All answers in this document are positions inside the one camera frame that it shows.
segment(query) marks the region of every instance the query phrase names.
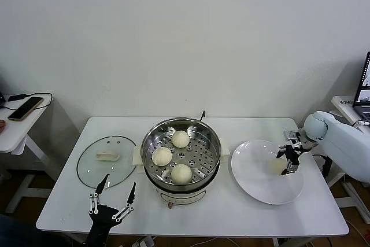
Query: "white plate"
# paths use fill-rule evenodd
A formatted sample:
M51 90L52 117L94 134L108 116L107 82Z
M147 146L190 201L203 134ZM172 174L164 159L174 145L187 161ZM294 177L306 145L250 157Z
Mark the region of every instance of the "white plate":
M271 172L271 160L279 146L263 140L251 140L236 148L231 157L232 173L241 188L255 199L271 205L294 201L303 189L303 176L281 176Z

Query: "steamed bun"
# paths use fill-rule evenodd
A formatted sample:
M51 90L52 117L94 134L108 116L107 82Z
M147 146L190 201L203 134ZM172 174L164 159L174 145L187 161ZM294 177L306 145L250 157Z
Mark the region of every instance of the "steamed bun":
M189 142L190 138L186 131L178 130L172 135L172 143L177 148L185 148Z
M190 167L185 164L176 165L171 172L171 178L174 183L189 183L192 175Z
M272 174L281 175L281 173L287 168L287 161L282 158L273 158L270 161L270 171Z
M171 162L172 153L168 148L160 147L154 151L151 159L156 166L165 166Z

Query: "laptop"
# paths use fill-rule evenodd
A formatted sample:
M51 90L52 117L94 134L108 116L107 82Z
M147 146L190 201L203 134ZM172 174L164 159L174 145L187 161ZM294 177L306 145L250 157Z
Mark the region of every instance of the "laptop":
M370 51L366 56L366 61L364 65L364 70L362 71L360 84L358 85L356 96L353 101L353 109L364 118L366 121L370 122Z

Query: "metal rim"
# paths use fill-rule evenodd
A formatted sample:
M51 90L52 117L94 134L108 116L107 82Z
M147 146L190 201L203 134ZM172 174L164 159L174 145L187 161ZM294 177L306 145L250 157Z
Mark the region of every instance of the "metal rim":
M209 184L211 183L211 181L213 181L213 180L214 180L214 178L216 177L216 175L217 175L217 173L218 173L218 171L219 171L219 168L220 168L220 164L218 164L218 165L217 165L217 167L215 167L215 168L214 168L214 170L215 170L214 175L212 175L212 176L209 178L209 180L207 180L207 182L206 182L204 185L200 186L199 188L196 188L196 189L193 189L193 190L190 190L190 191L184 191L184 192L181 192L181 191L171 191L171 190L168 190L168 189L166 189L166 188L164 188L164 187L161 187L158 183L155 183L155 182L154 182L154 181L149 177L149 174L148 174L148 172L147 172L147 170L146 170L146 168L145 168L145 167L144 167L144 170L145 170L146 175L148 176L148 179L150 180L150 182L151 182L153 185L155 185L155 187L157 187L157 188L159 188L160 190L162 190L162 191L164 191L164 192L167 192L167 193L176 194L176 195L185 195L185 194L191 194L191 193L195 193L195 192L197 192L197 191L200 191L200 190L202 190L203 188L205 188L207 185L209 185Z
M218 138L216 132L209 125L207 125L206 123L204 123L202 121L199 121L198 119L191 119L191 118L186 118L186 117L177 117L177 118L172 118L172 119L161 121L160 123L156 124L154 127L152 127L147 132L147 134L145 135L145 137L142 141L142 144L141 144L140 155L142 154L142 152L144 150L144 147L145 147L144 144L145 144L147 138L151 135L151 133L153 131L155 131L158 127L160 127L163 124L168 124L168 123L176 122L176 121L189 121L189 122L192 122L192 123L195 122L197 124L202 125L205 129L209 130L210 132L212 132L215 135L215 138L217 139L217 143L219 144L219 146L221 146L220 139ZM213 178L211 178L211 177L215 176L216 169L218 169L218 167L220 165L220 155L219 155L219 157L217 159L217 162L214 165L213 169L207 174L206 177L204 177L203 179L200 179L200 180L193 181L191 183L187 183L187 184L174 184L174 183L166 182L164 180L157 179L149 171L147 171L145 160L143 160L143 165L144 165L145 173L148 176L148 178L151 180L151 182L154 182L152 179L155 179L155 180L159 181L160 183L164 183L168 186L174 186L174 187L177 187L177 188L181 188L181 187L186 187L186 186L196 186L197 183L204 182L204 179L207 178L207 177L209 177L209 179L212 180Z
M93 144L95 144L96 142L98 142L98 141L100 141L100 140L103 140L103 139L106 139L106 138L111 138L111 137L120 137L120 138L125 138L125 139L127 139L127 140L129 140L129 141L131 141L131 143L133 143L134 144L134 146L136 147L136 144L135 144L135 142L133 141L133 140L131 140L131 139L129 139L129 138L127 138L127 137L125 137L125 136L122 136L122 135L110 135L110 136L106 136L106 137L102 137L102 138L100 138L100 139L98 139L98 140L96 140L95 142L93 142L93 143L91 143L90 145L88 145L85 149L84 149L84 151L82 152L82 154L80 155L80 157L79 157L79 160L77 161L77 164L76 164L76 173L77 173L77 177L79 178L79 180L84 184L84 185L86 185L87 187L89 187L89 188L97 188L97 187L92 187L92 186L90 186L90 185L87 185L86 183L84 183L82 180L81 180L81 177L80 177L80 175L79 175L79 171L78 171L78 166L79 166L79 163L80 163L80 160L81 160L81 157L82 157L82 155L86 152L86 150L88 149L88 148L90 148ZM109 189L109 188L112 188L112 187L115 187L116 185L119 185L120 183L122 183L122 182L124 182L129 176L131 176L131 174L134 172L134 170L136 169L136 166L134 166L133 167L133 169L132 169L132 171L127 175L127 177L126 178L124 178L123 180L121 180L119 183L116 183L115 185L113 185L113 186L109 186L109 187L104 187L104 189Z

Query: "pot handle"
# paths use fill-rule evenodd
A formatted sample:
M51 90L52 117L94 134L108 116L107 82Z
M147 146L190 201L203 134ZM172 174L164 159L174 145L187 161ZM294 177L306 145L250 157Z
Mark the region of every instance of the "pot handle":
M220 143L221 143L220 163L225 163L229 160L229 155L230 155L229 145L226 142L226 140L223 138L220 138Z
M132 165L143 165L143 161L141 160L141 151L140 147L134 147L134 153L132 155Z

